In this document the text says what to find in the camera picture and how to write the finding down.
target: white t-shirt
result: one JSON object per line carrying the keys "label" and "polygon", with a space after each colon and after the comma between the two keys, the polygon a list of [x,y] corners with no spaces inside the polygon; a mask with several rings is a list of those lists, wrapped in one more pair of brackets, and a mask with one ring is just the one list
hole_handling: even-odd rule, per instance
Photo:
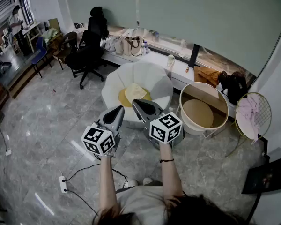
{"label": "white t-shirt", "polygon": [[[9,17],[9,25],[13,24],[13,23],[18,23],[20,20],[18,14],[14,14],[14,15],[11,15]],[[19,31],[21,31],[21,25],[18,25],[18,26],[15,26],[15,27],[12,27],[12,34],[15,35],[17,34]]]}
{"label": "white t-shirt", "polygon": [[135,186],[117,194],[121,214],[134,212],[138,225],[163,225],[168,219],[162,186]]}

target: blue chair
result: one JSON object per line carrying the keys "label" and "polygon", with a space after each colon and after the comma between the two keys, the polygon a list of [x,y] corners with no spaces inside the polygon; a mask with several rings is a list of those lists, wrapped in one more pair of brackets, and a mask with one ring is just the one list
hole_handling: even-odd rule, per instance
{"label": "blue chair", "polygon": [[41,52],[40,52],[37,56],[35,56],[34,59],[31,60],[31,63],[32,63],[32,66],[33,66],[35,72],[36,72],[37,74],[39,73],[39,75],[42,77],[40,71],[37,72],[37,70],[38,70],[37,64],[38,64],[38,62],[39,62],[40,60],[43,60],[43,63],[45,63],[44,57],[46,57],[47,50],[46,50],[46,48],[44,47],[44,37],[39,37],[39,38],[37,39],[36,48],[39,49],[39,50],[41,50]]}

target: pink cloth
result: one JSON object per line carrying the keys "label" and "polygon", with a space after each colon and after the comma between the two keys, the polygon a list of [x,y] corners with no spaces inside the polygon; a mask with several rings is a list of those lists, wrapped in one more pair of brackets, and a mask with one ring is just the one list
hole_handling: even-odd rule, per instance
{"label": "pink cloth", "polygon": [[248,94],[247,98],[242,98],[236,109],[237,112],[240,112],[246,119],[250,120],[252,128],[254,131],[254,141],[255,143],[258,140],[258,131],[259,126],[255,123],[255,114],[259,112],[259,95],[257,93]]}

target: black backpack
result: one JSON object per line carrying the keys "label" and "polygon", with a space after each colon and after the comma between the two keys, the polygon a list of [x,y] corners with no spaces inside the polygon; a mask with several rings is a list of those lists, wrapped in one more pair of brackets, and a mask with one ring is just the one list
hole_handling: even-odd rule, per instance
{"label": "black backpack", "polygon": [[248,93],[247,83],[245,77],[240,72],[234,72],[231,76],[223,71],[219,75],[219,81],[222,85],[222,93],[228,89],[229,102],[236,105],[239,99],[246,93]]}

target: power strip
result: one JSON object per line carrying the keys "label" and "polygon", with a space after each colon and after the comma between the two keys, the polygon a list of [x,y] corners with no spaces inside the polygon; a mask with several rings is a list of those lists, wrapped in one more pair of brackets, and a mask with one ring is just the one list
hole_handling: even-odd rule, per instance
{"label": "power strip", "polygon": [[59,177],[60,189],[62,193],[67,193],[67,184],[65,180],[66,178],[64,176]]}

